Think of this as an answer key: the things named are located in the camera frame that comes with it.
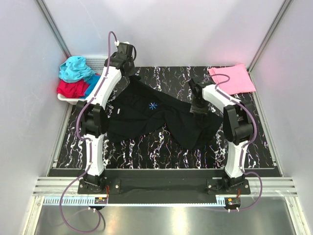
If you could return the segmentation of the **black t shirt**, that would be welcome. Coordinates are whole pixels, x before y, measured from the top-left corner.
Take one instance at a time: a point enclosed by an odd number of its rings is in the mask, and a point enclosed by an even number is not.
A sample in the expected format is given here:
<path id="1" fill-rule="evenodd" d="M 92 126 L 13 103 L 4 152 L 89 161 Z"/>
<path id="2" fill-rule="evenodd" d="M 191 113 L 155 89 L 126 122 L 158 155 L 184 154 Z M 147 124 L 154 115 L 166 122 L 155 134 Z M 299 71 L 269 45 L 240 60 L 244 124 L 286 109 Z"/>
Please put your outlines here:
<path id="1" fill-rule="evenodd" d="M 147 135 L 166 126 L 183 148 L 204 147 L 222 125 L 222 117 L 208 111 L 201 117 L 190 112 L 191 104 L 142 83 L 140 76 L 129 77 L 129 85 L 112 101 L 107 136 L 121 142 Z"/>

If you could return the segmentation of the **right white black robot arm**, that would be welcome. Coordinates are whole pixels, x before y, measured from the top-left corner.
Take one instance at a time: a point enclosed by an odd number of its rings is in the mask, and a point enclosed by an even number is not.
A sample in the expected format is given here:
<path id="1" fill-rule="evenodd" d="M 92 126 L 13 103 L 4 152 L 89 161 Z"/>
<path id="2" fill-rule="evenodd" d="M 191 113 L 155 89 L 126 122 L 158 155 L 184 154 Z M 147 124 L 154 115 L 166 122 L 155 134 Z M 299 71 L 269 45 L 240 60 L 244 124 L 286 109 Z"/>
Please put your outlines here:
<path id="1" fill-rule="evenodd" d="M 218 84 L 192 78 L 188 81 L 194 95 L 191 113 L 203 119 L 208 115 L 208 104 L 214 105 L 223 115 L 223 133 L 228 141 L 228 157 L 221 179 L 209 182 L 209 193 L 235 194 L 245 183 L 244 169 L 248 146 L 257 134 L 256 122 L 250 112 L 251 104 L 233 98 L 222 91 Z"/>

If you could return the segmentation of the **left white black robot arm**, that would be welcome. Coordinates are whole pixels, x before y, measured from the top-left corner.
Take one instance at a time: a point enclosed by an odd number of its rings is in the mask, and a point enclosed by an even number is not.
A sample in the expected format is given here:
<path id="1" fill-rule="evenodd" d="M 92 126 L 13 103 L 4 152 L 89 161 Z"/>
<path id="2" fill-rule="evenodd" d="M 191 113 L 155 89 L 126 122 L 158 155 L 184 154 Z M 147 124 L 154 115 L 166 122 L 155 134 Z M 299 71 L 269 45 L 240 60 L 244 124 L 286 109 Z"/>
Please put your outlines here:
<path id="1" fill-rule="evenodd" d="M 89 96 L 76 103 L 79 112 L 76 122 L 77 137 L 86 142 L 86 169 L 78 176 L 79 194 L 100 194 L 106 185 L 103 164 L 103 139 L 109 121 L 105 113 L 107 101 L 123 76 L 135 72 L 136 49 L 129 42 L 116 41 L 117 51 L 105 60 L 103 73 Z"/>

